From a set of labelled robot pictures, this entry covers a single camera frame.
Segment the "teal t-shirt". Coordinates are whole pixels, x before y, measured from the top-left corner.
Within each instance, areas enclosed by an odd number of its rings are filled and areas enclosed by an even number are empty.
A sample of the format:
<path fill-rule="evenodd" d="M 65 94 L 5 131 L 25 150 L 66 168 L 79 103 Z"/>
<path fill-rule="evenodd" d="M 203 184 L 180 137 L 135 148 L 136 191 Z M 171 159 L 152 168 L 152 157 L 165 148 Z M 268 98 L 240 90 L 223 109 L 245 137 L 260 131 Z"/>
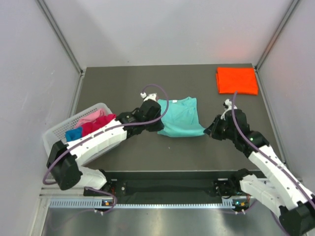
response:
<path fill-rule="evenodd" d="M 166 112 L 161 121 L 164 128 L 159 135 L 171 138 L 199 137 L 205 128 L 199 123 L 197 99 L 186 97 L 181 100 L 158 100 L 161 111 Z"/>

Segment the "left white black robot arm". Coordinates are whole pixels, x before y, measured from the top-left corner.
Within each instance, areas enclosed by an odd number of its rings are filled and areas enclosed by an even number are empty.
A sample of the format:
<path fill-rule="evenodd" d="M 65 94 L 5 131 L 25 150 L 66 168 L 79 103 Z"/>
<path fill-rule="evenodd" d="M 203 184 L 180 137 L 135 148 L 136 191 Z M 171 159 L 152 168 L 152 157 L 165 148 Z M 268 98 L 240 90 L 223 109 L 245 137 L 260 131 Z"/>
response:
<path fill-rule="evenodd" d="M 64 143 L 57 141 L 52 145 L 47 161 L 49 173 L 60 190 L 73 187 L 95 189 L 106 195 L 112 184 L 106 179 L 103 170 L 85 167 L 92 157 L 98 157 L 116 144 L 139 135 L 142 131 L 158 132 L 164 128 L 161 121 L 161 106 L 148 99 L 132 112 L 124 112 L 104 127 L 78 140 Z"/>

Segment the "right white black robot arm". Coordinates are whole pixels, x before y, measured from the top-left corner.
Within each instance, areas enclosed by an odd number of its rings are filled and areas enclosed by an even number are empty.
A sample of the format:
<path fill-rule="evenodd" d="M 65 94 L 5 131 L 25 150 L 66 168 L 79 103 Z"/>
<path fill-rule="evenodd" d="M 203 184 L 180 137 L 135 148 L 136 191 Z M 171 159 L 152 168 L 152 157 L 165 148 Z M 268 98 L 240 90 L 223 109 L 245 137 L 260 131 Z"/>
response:
<path fill-rule="evenodd" d="M 301 236 L 315 228 L 314 193 L 288 170 L 266 138 L 250 129 L 242 110 L 226 105 L 204 133 L 216 140 L 230 140 L 271 183 L 268 186 L 249 170 L 240 169 L 228 179 L 234 194 L 256 198 L 278 217 L 290 236 Z"/>

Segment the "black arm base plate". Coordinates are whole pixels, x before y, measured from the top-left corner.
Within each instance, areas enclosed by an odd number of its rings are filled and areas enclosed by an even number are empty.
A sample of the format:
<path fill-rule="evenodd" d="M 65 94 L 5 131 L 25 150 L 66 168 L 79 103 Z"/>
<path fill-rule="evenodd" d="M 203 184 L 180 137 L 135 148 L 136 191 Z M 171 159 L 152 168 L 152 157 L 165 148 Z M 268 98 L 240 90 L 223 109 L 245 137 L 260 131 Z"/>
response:
<path fill-rule="evenodd" d="M 236 185 L 230 178 L 241 174 L 263 177 L 261 171 L 147 171 L 105 172 L 108 183 L 102 190 L 115 195 L 132 196 L 135 193 L 204 193 L 211 197 L 236 195 Z"/>

